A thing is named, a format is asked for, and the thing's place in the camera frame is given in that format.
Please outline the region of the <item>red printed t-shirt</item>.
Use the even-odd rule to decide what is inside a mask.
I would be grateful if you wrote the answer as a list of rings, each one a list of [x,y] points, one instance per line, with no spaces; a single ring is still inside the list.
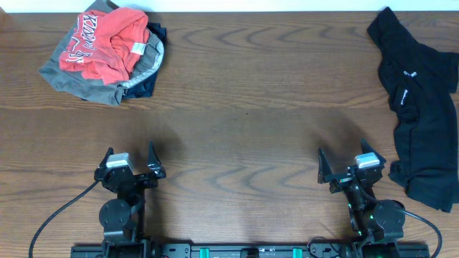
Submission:
[[[143,11],[130,8],[79,14],[77,27],[59,56],[60,69],[80,72],[84,79],[101,80],[104,85],[129,80],[141,57],[133,48],[142,47],[149,38],[147,22]]]

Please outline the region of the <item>dark navy folded garment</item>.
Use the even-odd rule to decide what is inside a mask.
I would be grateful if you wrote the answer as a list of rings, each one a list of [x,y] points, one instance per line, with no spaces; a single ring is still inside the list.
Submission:
[[[151,97],[156,84],[158,72],[166,54],[166,28],[160,23],[149,22],[146,27],[150,37],[144,54],[137,61],[131,78],[123,83],[123,99]]]

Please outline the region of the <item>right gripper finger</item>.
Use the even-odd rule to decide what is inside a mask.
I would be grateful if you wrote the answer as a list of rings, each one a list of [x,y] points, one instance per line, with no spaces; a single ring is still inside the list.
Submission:
[[[368,144],[368,142],[362,138],[360,140],[360,145],[361,145],[361,152],[363,154],[367,154],[367,153],[374,153],[376,154],[377,152]]]
[[[318,183],[328,183],[333,179],[333,173],[325,153],[318,149]]]

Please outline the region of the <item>black t-shirt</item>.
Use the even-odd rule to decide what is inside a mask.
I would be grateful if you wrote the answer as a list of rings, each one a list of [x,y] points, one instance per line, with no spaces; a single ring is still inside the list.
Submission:
[[[398,155],[389,177],[411,199],[443,212],[458,203],[458,53],[418,42],[389,8],[367,33],[379,48],[379,80],[396,113]]]

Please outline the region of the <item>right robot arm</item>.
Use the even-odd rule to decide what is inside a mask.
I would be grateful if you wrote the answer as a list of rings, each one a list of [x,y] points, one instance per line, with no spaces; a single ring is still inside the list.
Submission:
[[[378,200],[372,190],[382,178],[386,163],[364,139],[361,154],[346,171],[334,173],[322,149],[318,149],[318,183],[348,201],[351,228],[357,237],[339,247],[340,257],[399,257],[397,240],[404,236],[404,206],[394,200]]]

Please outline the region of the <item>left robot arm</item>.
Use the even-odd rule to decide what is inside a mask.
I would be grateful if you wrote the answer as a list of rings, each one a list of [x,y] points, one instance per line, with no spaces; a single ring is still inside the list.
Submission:
[[[148,173],[134,174],[129,154],[115,154],[109,148],[95,170],[95,181],[116,195],[99,212],[104,237],[101,257],[161,256],[161,248],[144,233],[145,190],[156,188],[158,180],[166,177],[153,142],[148,144],[147,167]]]

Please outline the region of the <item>grey folded garment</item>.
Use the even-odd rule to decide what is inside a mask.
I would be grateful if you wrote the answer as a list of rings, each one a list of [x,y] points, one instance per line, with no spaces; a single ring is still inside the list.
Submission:
[[[106,1],[94,1],[85,11],[98,10],[109,13],[118,8],[113,8]],[[67,92],[82,100],[90,102],[98,102],[106,105],[120,105],[125,99],[122,98],[124,89],[124,82],[116,82],[114,84],[104,85],[101,80],[86,80],[82,77],[80,72],[68,72],[60,69],[59,56],[70,41],[74,29],[77,27],[77,19],[71,30],[57,45],[50,59],[39,70],[40,75],[58,92]],[[134,47],[133,50],[138,50],[141,56],[144,54],[146,43],[142,47]]]

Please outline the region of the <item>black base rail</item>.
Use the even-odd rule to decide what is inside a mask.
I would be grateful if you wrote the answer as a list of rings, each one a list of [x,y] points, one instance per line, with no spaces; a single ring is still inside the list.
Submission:
[[[71,248],[72,258],[158,257],[158,258],[315,258],[315,257],[401,257],[430,256],[425,244],[370,244],[361,250],[350,244],[313,242],[307,245],[190,245],[165,244],[161,247],[78,246]]]

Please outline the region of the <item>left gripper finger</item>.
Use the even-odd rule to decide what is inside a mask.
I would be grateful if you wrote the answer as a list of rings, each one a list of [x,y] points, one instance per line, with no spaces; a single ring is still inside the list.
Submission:
[[[111,155],[113,155],[113,149],[111,147],[109,147],[107,152],[106,152],[106,154],[105,154],[105,156],[104,156],[104,158],[100,162],[98,168],[106,168],[107,160]]]
[[[148,158],[147,158],[147,166],[151,171],[160,172],[163,168],[158,156],[156,154],[153,142],[150,141],[148,143]]]

